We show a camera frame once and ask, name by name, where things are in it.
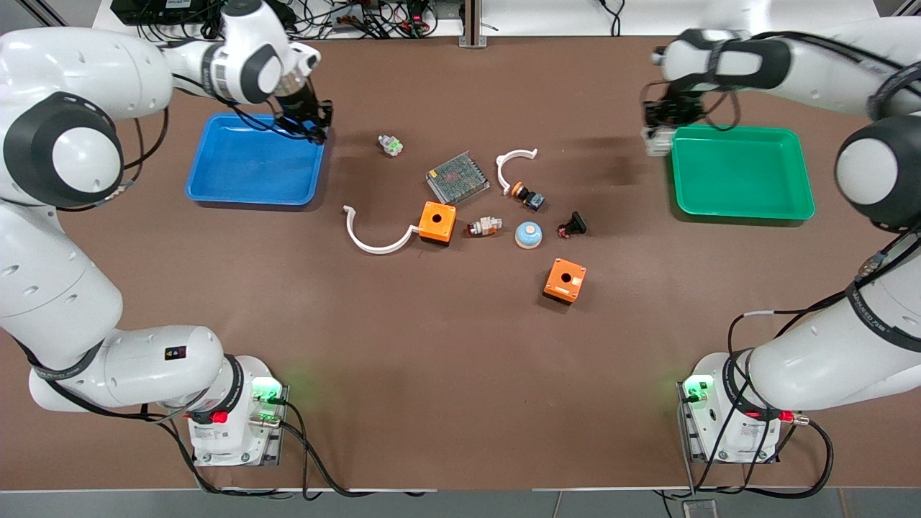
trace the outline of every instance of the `green tray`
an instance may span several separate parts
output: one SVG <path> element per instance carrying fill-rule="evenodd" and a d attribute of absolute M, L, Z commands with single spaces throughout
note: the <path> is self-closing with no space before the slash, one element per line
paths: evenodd
<path fill-rule="evenodd" d="M 797 135 L 781 128 L 678 128 L 671 164 L 678 206 L 696 216 L 806 220 L 815 213 Z"/>

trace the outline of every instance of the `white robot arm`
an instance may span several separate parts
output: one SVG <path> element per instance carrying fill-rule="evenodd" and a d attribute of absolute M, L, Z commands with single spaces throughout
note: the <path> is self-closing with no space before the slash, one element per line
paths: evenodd
<path fill-rule="evenodd" d="M 921 19 L 879 18 L 819 35 L 691 29 L 657 49 L 653 62 L 668 90 L 644 103 L 650 151 L 677 126 L 703 118 L 700 99 L 711 90 L 756 89 L 867 115 L 873 123 L 841 146 L 835 179 L 857 211 L 904 233 L 887 257 L 874 258 L 869 277 L 798 327 L 697 364 L 682 387 L 701 458 L 711 461 L 718 450 L 723 462 L 769 461 L 779 410 L 847 405 L 921 385 Z M 885 266 L 900 253 L 898 265 Z"/>
<path fill-rule="evenodd" d="M 332 115 L 309 74 L 320 54 L 288 43 L 261 0 L 223 8 L 227 40 L 159 48 L 95 29 L 0 37 L 0 326 L 26 353 L 42 407 L 84 411 L 159 403 L 187 413 L 198 462 L 257 465 L 280 384 L 252 357 L 225 355 L 194 325 L 115 326 L 122 295 L 64 234 L 57 207 L 98 204 L 122 181 L 112 120 L 164 110 L 174 86 L 224 103 L 274 96 L 278 123 L 312 141 Z"/>

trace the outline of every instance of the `light blue round button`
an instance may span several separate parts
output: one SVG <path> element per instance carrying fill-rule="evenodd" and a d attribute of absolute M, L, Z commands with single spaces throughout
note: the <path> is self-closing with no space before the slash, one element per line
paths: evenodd
<path fill-rule="evenodd" d="M 533 221 L 525 221 L 515 230 L 515 242 L 521 248 L 534 248 L 541 244 L 541 239 L 543 239 L 541 227 Z"/>

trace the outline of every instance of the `gray floor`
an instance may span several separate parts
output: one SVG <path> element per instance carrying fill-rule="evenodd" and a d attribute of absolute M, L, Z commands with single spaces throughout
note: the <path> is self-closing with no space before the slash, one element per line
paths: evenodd
<path fill-rule="evenodd" d="M 346 499 L 284 501 L 206 495 L 198 491 L 101 491 L 0 494 L 3 518 L 552 518 L 557 493 L 444 491 L 414 499 L 379 494 Z M 720 518 L 918 518 L 921 489 L 827 489 L 807 500 L 758 495 L 716 497 Z M 670 502 L 674 518 L 682 506 Z M 651 491 L 564 493 L 557 518 L 667 518 Z"/>

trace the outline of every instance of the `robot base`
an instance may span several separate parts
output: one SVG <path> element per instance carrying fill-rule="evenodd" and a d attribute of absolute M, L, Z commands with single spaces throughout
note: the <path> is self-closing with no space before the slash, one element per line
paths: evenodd
<path fill-rule="evenodd" d="M 243 368 L 243 386 L 239 401 L 227 413 L 227 422 L 198 424 L 189 419 L 189 435 L 198 466 L 277 465 L 281 450 L 281 433 L 277 425 L 256 424 L 250 417 L 271 411 L 284 418 L 284 406 L 268 406 L 253 397 L 253 380 L 271 378 L 272 373 L 260 360 L 237 356 Z M 286 397 L 287 390 L 280 394 Z"/>
<path fill-rule="evenodd" d="M 719 441 L 717 462 L 750 463 L 757 454 L 757 462 L 771 459 L 780 434 L 780 421 L 774 419 L 765 423 L 749 418 L 733 409 L 732 400 L 723 384 L 723 366 L 729 359 L 727 353 L 705 356 L 694 373 L 681 383 L 682 398 L 692 394 L 705 395 L 705 399 L 684 405 L 686 436 L 682 439 L 690 446 L 692 462 L 708 462 L 713 454 L 717 435 L 726 419 L 729 424 Z M 767 437 L 759 453 L 758 444 L 768 426 Z"/>

